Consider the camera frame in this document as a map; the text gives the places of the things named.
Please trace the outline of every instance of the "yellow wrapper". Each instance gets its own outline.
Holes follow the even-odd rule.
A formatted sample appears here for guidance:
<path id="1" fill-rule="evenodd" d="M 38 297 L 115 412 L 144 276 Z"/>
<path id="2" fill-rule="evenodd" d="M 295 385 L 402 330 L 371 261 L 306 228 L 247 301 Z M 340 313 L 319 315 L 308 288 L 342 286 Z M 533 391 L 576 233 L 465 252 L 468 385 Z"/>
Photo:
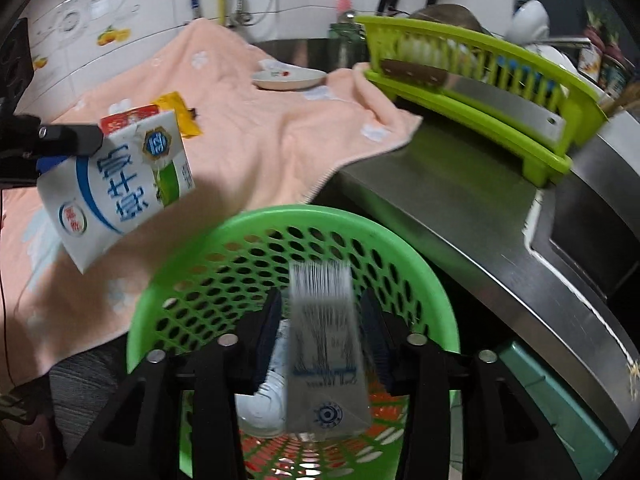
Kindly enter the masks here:
<path id="1" fill-rule="evenodd" d="M 191 112 L 184 104 L 184 101 L 178 92 L 161 95 L 158 99 L 153 101 L 153 104 L 158 105 L 162 111 L 173 110 L 175 112 L 175 117 L 178 119 L 180 135 L 183 138 L 189 139 L 190 137 L 202 135 L 202 130 L 191 118 Z"/>

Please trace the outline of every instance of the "black cable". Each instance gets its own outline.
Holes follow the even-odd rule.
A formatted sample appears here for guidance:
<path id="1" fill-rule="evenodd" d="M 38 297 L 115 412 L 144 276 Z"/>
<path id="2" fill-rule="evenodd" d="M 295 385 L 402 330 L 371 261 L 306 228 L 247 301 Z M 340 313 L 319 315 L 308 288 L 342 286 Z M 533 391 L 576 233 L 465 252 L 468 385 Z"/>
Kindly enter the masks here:
<path id="1" fill-rule="evenodd" d="M 4 193 L 0 189 L 0 237 L 2 235 L 2 197 Z M 11 375 L 11 366 L 9 365 L 9 347 L 6 342 L 6 301 L 4 300 L 4 286 L 2 286 L 2 270 L 0 269 L 0 296 L 2 296 L 2 337 L 4 338 L 4 362 L 6 364 L 6 372 L 9 375 L 11 384 L 15 386 L 14 378 Z"/>

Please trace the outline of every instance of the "pink cloth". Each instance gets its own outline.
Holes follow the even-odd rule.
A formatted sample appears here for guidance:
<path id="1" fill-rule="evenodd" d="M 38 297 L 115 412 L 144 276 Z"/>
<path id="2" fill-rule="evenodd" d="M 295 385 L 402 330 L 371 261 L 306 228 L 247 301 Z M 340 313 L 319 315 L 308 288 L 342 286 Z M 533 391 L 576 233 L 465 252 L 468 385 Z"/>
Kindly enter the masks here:
<path id="1" fill-rule="evenodd" d="M 203 135 L 184 145 L 196 189 L 119 241 L 82 275 L 35 189 L 4 192 L 0 269 L 16 384 L 125 333 L 140 293 L 194 233 L 243 210 L 308 202 L 341 166 L 409 142 L 420 119 L 398 110 L 362 74 L 329 74 L 307 92 L 271 92 L 251 74 L 269 57 L 207 20 L 153 58 L 82 96 L 59 121 L 97 122 L 121 107 L 178 91 Z M 0 345 L 0 391 L 11 388 Z"/>

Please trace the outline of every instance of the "lime green dish rack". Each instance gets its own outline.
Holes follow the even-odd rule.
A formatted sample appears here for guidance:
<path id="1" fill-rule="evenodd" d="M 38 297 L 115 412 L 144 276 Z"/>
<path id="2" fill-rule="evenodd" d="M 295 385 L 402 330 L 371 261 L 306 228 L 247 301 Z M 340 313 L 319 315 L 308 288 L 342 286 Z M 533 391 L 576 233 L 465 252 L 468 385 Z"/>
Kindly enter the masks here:
<path id="1" fill-rule="evenodd" d="M 188 352 L 234 329 L 259 310 L 268 291 L 289 285 L 289 263 L 344 261 L 359 298 L 372 288 L 386 311 L 445 350 L 460 351 L 458 326 L 436 275 L 409 244 L 375 222 L 345 211 L 277 206 L 238 215 L 192 238 L 158 270 L 136 306 L 127 340 L 132 371 L 151 349 Z M 283 305 L 283 316 L 287 316 Z M 345 477 L 393 480 L 408 403 L 369 381 L 373 425 L 352 438 L 304 442 L 241 436 L 249 478 Z M 191 476 L 193 393 L 182 404 L 180 468 Z"/>
<path id="2" fill-rule="evenodd" d="M 572 143 L 582 145 L 606 121 L 598 95 L 588 83 L 514 44 L 461 27 L 408 18 L 361 16 L 357 22 L 367 33 L 371 68 L 366 76 L 371 82 L 392 100 L 400 96 L 434 110 L 510 150 L 523 159 L 522 174 L 536 186 L 568 173 L 572 161 L 567 151 Z M 387 59 L 436 67 L 482 82 L 512 94 L 506 96 L 511 101 L 515 95 L 528 101 L 529 108 L 530 104 L 546 108 L 564 126 L 555 137 L 545 137 L 525 121 L 460 93 L 455 86 L 391 78 L 381 68 Z"/>

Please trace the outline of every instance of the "silver bolt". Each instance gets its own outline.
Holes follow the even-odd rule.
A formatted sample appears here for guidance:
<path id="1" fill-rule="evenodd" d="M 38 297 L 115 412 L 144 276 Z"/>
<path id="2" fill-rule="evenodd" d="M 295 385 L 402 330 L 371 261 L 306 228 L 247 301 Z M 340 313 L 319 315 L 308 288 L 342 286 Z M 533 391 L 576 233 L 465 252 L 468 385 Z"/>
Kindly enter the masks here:
<path id="1" fill-rule="evenodd" d="M 413 346 L 424 346 L 427 344 L 428 339 L 426 336 L 422 334 L 418 334 L 417 332 L 412 332 L 406 337 L 406 341 Z"/>
<path id="2" fill-rule="evenodd" d="M 163 350 L 152 350 L 146 355 L 146 360 L 150 363 L 159 363 L 166 357 L 166 354 Z"/>
<path id="3" fill-rule="evenodd" d="M 238 336 L 236 334 L 223 334 L 218 338 L 218 344 L 220 346 L 233 346 L 238 342 Z"/>
<path id="4" fill-rule="evenodd" d="M 498 360 L 498 354 L 492 350 L 481 350 L 478 352 L 478 357 L 487 364 L 495 363 Z"/>

